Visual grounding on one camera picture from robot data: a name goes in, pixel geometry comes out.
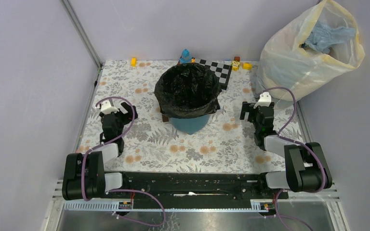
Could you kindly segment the teal plastic trash bin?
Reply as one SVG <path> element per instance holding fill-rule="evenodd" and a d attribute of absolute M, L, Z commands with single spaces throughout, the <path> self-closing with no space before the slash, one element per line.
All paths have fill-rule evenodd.
<path fill-rule="evenodd" d="M 211 115 L 196 118 L 169 118 L 169 122 L 178 131 L 192 135 L 202 130 L 208 124 L 210 117 Z"/>

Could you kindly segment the black trash bag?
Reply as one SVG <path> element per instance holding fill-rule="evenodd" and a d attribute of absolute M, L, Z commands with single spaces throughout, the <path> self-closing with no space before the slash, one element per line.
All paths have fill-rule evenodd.
<path fill-rule="evenodd" d="M 216 113 L 222 92 L 215 73 L 200 64 L 179 64 L 155 84 L 160 112 L 168 118 L 191 119 Z"/>

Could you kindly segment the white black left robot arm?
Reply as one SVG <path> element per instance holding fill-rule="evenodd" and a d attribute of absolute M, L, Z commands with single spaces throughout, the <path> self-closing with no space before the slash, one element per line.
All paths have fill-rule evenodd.
<path fill-rule="evenodd" d="M 106 112 L 100 112 L 102 132 L 100 144 L 102 147 L 90 152 L 83 164 L 84 154 L 72 153 L 67 155 L 62 185 L 62 196 L 65 200 L 87 199 L 101 197 L 106 191 L 106 174 L 104 163 L 119 157 L 124 150 L 123 129 L 138 118 L 135 106 L 121 103 L 126 113 L 112 107 Z"/>

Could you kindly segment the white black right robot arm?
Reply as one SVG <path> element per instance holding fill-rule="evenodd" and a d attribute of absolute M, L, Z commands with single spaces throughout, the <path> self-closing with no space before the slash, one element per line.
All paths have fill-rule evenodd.
<path fill-rule="evenodd" d="M 260 149 L 285 159 L 285 169 L 261 174 L 257 192 L 271 197 L 276 189 L 314 193 L 332 186 L 332 177 L 321 145 L 281 137 L 274 130 L 274 103 L 268 106 L 243 102 L 240 119 L 253 124 L 254 141 Z"/>

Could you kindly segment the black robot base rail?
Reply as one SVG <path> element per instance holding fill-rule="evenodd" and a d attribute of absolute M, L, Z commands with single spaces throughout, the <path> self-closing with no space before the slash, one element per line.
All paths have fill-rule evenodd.
<path fill-rule="evenodd" d="M 123 172 L 122 189 L 102 198 L 128 199 L 135 209 L 247 209 L 251 200 L 272 202 L 277 189 L 268 188 L 264 174 Z"/>

